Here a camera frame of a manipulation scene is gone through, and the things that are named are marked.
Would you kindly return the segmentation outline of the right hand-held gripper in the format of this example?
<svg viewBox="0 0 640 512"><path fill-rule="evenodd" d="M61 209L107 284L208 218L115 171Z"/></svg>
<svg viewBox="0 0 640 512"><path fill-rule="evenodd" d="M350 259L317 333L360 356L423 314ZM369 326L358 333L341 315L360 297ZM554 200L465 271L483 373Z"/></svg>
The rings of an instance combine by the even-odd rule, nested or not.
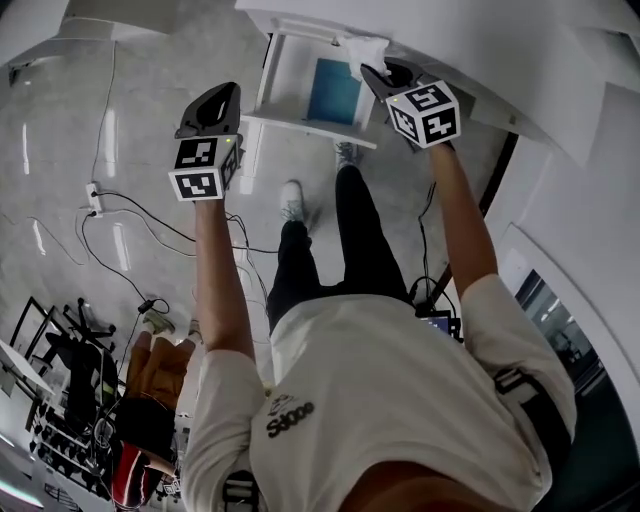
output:
<svg viewBox="0 0 640 512"><path fill-rule="evenodd" d="M383 72L361 66L360 73L375 97L385 101L397 133L421 149L460 136L459 102L444 81L417 86L424 75L420 66L397 57L384 62Z"/></svg>

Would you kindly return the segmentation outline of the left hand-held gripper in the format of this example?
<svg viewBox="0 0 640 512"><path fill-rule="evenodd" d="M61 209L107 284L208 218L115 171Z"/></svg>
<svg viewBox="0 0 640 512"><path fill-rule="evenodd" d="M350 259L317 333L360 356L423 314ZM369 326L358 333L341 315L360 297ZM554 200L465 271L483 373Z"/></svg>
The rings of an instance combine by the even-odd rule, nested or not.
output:
<svg viewBox="0 0 640 512"><path fill-rule="evenodd" d="M224 198L242 158L243 137L236 134L240 100L240 86L226 82L209 89L185 109L174 134L175 139L182 140L174 170L168 173L178 201ZM210 133L220 136L195 137Z"/></svg>

